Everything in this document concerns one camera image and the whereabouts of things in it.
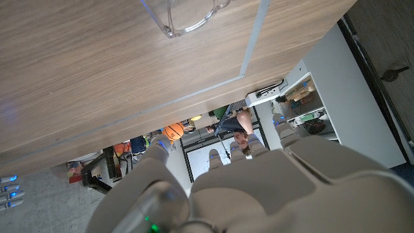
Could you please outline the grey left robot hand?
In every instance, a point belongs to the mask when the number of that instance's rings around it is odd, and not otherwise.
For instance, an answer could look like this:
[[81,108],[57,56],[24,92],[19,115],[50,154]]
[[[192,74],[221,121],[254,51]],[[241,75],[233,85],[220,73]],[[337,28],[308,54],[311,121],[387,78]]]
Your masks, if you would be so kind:
[[413,187],[376,161],[319,136],[300,137],[273,117],[281,148],[251,134],[247,159],[209,153],[209,170],[186,193],[157,136],[138,166],[98,205],[88,232],[412,232]]

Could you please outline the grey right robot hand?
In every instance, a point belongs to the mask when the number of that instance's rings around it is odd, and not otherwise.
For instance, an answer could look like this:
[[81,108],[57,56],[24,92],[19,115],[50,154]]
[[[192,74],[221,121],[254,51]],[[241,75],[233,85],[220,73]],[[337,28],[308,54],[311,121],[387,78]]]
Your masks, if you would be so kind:
[[1,177],[1,211],[16,207],[23,202],[25,192],[16,183],[18,176]]

